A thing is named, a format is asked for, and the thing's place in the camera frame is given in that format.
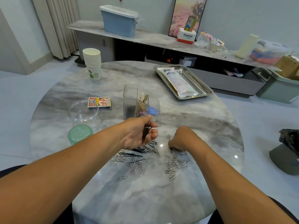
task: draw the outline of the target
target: marble tabletop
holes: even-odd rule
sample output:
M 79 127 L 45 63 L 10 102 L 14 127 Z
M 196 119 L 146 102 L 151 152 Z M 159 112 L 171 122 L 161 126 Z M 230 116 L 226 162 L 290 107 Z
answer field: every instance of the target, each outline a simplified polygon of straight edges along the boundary
M 101 130 L 123 121 L 123 89 L 138 84 L 160 102 L 158 138 L 160 157 L 151 157 L 142 177 L 130 175 L 125 163 L 106 164 L 73 201 L 73 210 L 96 223 L 179 223 L 192 224 L 207 217 L 215 204 L 200 169 L 190 154 L 189 168 L 179 170 L 176 179 L 168 180 L 164 154 L 172 156 L 167 136 L 179 126 L 191 127 L 213 150 L 241 172 L 244 147 L 239 127 L 217 95 L 191 100 L 177 100 L 153 69 L 154 64 L 117 61 L 102 64 L 102 79 L 89 79 L 87 69 L 71 74 L 55 84 L 39 102 L 31 121 L 31 153 L 36 160 L 70 146 L 67 138 L 72 122 L 70 105 L 88 97 L 111 97 L 112 109 L 100 110 Z M 118 181 L 121 176 L 127 179 Z
M 218 60 L 225 60 L 225 61 L 234 62 L 238 64 L 245 64 L 253 67 L 261 67 L 261 68 L 266 68 L 274 71 L 281 71 L 278 67 L 275 67 L 270 64 L 259 63 L 250 58 L 245 58 L 245 59 L 237 58 L 235 56 L 237 52 L 236 50 L 230 50 L 228 52 L 217 51 L 216 53 L 211 53 L 206 49 L 198 48 L 194 44 L 186 44 L 183 42 L 179 42 L 177 41 L 176 38 L 164 34 L 151 33 L 140 29 L 136 29 L 136 33 L 134 37 L 123 37 L 120 35 L 111 34 L 104 30 L 104 23 L 102 21 L 80 20 L 72 23 L 69 26 L 69 28 L 77 31 L 96 34 L 96 35 L 102 35 L 106 37 L 112 37 L 112 38 L 122 39 L 126 41 L 137 42 L 137 43 L 156 46 L 165 49 L 177 50 L 189 54 L 211 57 Z

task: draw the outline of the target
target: person's leg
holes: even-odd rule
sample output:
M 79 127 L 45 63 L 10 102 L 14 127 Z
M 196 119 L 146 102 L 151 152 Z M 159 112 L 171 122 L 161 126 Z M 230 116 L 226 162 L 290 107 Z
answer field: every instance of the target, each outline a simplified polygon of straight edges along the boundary
M 25 165 L 15 166 L 12 168 L 8 168 L 5 170 L 0 171 L 0 178 L 4 177 L 5 175 L 10 174 L 11 172 L 14 172 L 15 170 L 23 167 Z M 74 215 L 73 215 L 73 208 L 72 204 L 70 204 L 64 212 L 56 219 L 56 221 L 53 224 L 74 224 Z
M 294 222 L 299 224 L 299 220 L 285 206 L 283 206 L 281 203 L 279 203 L 272 197 L 270 197 L 270 199 L 273 200 L 273 202 L 276 203 L 288 216 L 290 216 L 290 218 L 293 219 Z M 217 209 L 213 212 L 207 224 L 224 224 Z

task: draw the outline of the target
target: person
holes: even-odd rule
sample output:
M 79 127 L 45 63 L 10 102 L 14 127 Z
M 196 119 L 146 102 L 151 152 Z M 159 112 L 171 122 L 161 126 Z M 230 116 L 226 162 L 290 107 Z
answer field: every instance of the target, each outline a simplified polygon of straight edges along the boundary
M 153 128 L 158 127 L 151 122 L 151 116 L 130 118 L 72 147 L 14 171 L 5 171 L 0 179 L 1 223 L 74 223 L 69 215 L 72 215 L 73 199 L 118 151 L 142 145 L 143 127 L 148 123 Z M 144 143 L 157 136 L 158 130 L 151 129 Z M 99 138 L 105 138 L 100 146 Z M 190 128 L 179 127 L 169 147 L 188 151 L 199 166 L 217 207 L 210 221 L 297 222 L 287 209 L 280 208 L 239 174 Z

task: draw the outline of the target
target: stainless steel tray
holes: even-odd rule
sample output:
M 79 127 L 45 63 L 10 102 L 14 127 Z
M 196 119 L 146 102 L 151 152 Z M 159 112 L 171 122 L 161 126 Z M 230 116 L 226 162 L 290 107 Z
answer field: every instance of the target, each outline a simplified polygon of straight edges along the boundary
M 173 85 L 168 81 L 168 79 L 163 75 L 162 72 L 158 70 L 158 67 L 165 67 L 170 68 L 174 67 L 174 69 L 185 79 L 190 86 L 192 86 L 193 89 L 195 89 L 198 92 L 198 95 L 196 96 L 188 96 L 188 97 L 179 97 L 176 89 L 173 87 Z M 209 95 L 213 95 L 214 91 L 208 87 L 203 81 L 201 81 L 192 71 L 190 71 L 188 68 L 186 68 L 183 65 L 157 65 L 154 66 L 155 71 L 158 73 L 158 75 L 161 77 L 161 79 L 165 82 L 165 84 L 168 86 L 168 88 L 173 92 L 173 94 L 179 99 L 179 100 L 187 100 L 192 99 L 196 97 L 205 97 Z

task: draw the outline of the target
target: hand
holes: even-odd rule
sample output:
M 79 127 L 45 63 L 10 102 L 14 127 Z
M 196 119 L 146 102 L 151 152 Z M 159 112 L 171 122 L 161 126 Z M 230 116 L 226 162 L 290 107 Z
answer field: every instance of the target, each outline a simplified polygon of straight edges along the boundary
M 179 127 L 173 139 L 168 142 L 168 146 L 170 148 L 176 147 L 182 151 L 189 151 L 188 145 L 198 139 L 201 141 L 200 137 L 189 127 Z
M 158 137 L 158 130 L 151 129 L 146 136 L 144 143 L 142 143 L 144 125 L 150 123 L 150 127 L 158 127 L 158 124 L 156 124 L 155 122 L 151 122 L 151 119 L 152 116 L 148 115 L 147 117 L 129 118 L 121 123 L 125 131 L 125 141 L 123 147 L 124 149 L 137 148 L 141 145 L 149 143 L 151 140 L 154 140 Z

